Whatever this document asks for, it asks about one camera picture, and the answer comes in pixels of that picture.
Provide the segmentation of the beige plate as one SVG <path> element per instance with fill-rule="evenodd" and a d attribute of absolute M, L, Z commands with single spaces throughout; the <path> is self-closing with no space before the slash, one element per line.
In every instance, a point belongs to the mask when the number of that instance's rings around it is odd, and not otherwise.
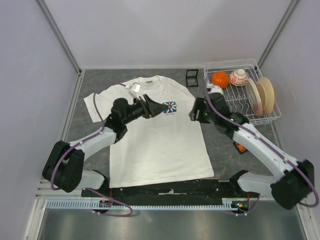
<path fill-rule="evenodd" d="M 256 87 L 261 98 L 263 113 L 270 115 L 276 102 L 273 85 L 267 77 L 260 77 L 256 82 Z"/>

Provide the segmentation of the black square box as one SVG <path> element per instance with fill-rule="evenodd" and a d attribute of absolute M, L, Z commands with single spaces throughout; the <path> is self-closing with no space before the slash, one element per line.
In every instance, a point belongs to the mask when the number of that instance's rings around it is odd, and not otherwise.
<path fill-rule="evenodd" d="M 199 86 L 198 69 L 187 69 L 185 74 L 185 81 L 187 88 L 194 88 Z"/>
<path fill-rule="evenodd" d="M 240 155 L 246 153 L 248 151 L 247 148 L 245 148 L 243 145 L 241 145 L 240 143 L 237 142 L 233 142 L 234 147 L 236 148 L 236 150 L 239 152 Z"/>

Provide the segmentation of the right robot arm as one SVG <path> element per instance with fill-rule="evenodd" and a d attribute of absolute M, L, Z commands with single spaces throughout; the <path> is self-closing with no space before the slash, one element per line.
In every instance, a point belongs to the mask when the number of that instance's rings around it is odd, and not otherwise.
<path fill-rule="evenodd" d="M 304 203 L 303 206 L 314 208 L 319 205 L 314 165 L 307 159 L 298 160 L 282 151 L 244 115 L 231 112 L 221 93 L 207 93 L 204 98 L 197 97 L 189 117 L 191 121 L 215 125 L 220 133 L 244 146 L 271 172 L 271 176 L 246 170 L 238 172 L 234 175 L 235 181 L 229 184 L 233 196 L 240 197 L 245 192 L 271 196 L 281 207 L 290 210 L 302 204 L 313 193 L 315 202 Z"/>

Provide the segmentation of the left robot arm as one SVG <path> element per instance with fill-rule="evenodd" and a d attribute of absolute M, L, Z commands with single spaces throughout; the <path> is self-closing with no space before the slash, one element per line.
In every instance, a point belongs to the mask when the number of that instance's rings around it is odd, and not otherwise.
<path fill-rule="evenodd" d="M 54 191 L 70 193 L 77 188 L 92 189 L 99 197 L 106 196 L 110 185 L 106 177 L 84 170 L 84 162 L 100 150 L 119 142 L 127 133 L 127 124 L 143 117 L 154 118 L 163 113 L 166 105 L 153 101 L 147 94 L 129 104 L 125 98 L 113 102 L 110 114 L 97 131 L 73 142 L 60 140 L 51 150 L 42 177 Z"/>

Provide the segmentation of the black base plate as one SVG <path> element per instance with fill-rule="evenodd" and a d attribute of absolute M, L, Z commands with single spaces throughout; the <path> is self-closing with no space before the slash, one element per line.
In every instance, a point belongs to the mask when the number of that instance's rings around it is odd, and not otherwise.
<path fill-rule="evenodd" d="M 128 205 L 133 204 L 217 204 L 223 198 L 256 198 L 229 180 L 196 179 L 142 186 L 110 188 L 109 182 L 97 190 Z"/>

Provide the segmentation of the white t-shirt with flower print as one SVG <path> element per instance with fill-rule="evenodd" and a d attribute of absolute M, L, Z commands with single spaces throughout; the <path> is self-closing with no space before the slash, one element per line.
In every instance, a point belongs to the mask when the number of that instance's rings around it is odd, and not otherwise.
<path fill-rule="evenodd" d="M 201 125 L 189 113 L 195 97 L 175 80 L 156 75 L 138 77 L 139 94 L 164 104 L 156 117 L 127 124 L 127 133 L 110 146 L 111 188 L 209 178 L 214 170 Z"/>

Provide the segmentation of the black square box far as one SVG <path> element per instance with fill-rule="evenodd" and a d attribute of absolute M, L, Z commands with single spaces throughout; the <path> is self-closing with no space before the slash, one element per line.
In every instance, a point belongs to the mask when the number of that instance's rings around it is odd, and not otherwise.
<path fill-rule="evenodd" d="M 187 69 L 185 74 L 185 81 L 187 88 L 194 88 L 199 86 L 198 69 Z"/>

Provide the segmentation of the white plate pink rim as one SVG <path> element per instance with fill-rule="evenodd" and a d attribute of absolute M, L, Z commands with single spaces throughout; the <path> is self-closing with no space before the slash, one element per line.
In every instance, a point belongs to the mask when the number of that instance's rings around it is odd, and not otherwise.
<path fill-rule="evenodd" d="M 245 90 L 252 111 L 256 116 L 261 117 L 263 115 L 262 100 L 258 92 L 256 83 L 251 78 L 248 78 L 245 81 Z"/>

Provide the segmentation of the white bowl orange circles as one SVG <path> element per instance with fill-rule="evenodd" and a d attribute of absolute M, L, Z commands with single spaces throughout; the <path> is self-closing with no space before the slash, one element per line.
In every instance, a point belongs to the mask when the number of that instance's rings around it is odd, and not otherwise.
<path fill-rule="evenodd" d="M 236 69 L 230 73 L 229 82 L 234 86 L 241 87 L 245 85 L 248 78 L 248 73 L 244 69 Z"/>

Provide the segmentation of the black square box near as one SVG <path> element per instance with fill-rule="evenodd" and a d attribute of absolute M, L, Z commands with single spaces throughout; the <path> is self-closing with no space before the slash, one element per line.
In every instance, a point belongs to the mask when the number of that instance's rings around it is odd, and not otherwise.
<path fill-rule="evenodd" d="M 240 143 L 237 142 L 233 142 L 234 147 L 236 148 L 236 150 L 239 152 L 240 155 L 246 153 L 248 151 L 247 148 L 245 148 L 243 145 L 241 145 Z"/>

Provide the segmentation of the aluminium frame rail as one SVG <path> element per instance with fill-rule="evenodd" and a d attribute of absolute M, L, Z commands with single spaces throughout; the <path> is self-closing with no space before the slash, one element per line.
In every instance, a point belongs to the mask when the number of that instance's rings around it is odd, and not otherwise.
<path fill-rule="evenodd" d="M 302 177 L 283 177 L 277 182 L 258 183 L 256 180 L 247 183 L 238 183 L 238 178 L 230 179 L 193 179 L 174 182 L 163 182 L 130 187 L 110 187 L 110 180 L 105 177 L 98 181 L 100 187 L 97 192 L 113 198 L 131 198 L 134 196 L 150 195 L 191 195 L 212 198 L 244 198 L 256 197 L 258 194 L 272 198 L 289 197 L 298 202 L 312 191 Z"/>

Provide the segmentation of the red orange brooch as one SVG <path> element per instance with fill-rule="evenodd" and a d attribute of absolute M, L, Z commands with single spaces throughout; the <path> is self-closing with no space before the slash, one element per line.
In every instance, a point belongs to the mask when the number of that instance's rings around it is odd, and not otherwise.
<path fill-rule="evenodd" d="M 246 148 L 243 146 L 243 145 L 241 145 L 241 144 L 237 144 L 237 148 L 241 151 L 241 152 L 243 152 L 243 151 L 245 151 L 246 150 Z"/>

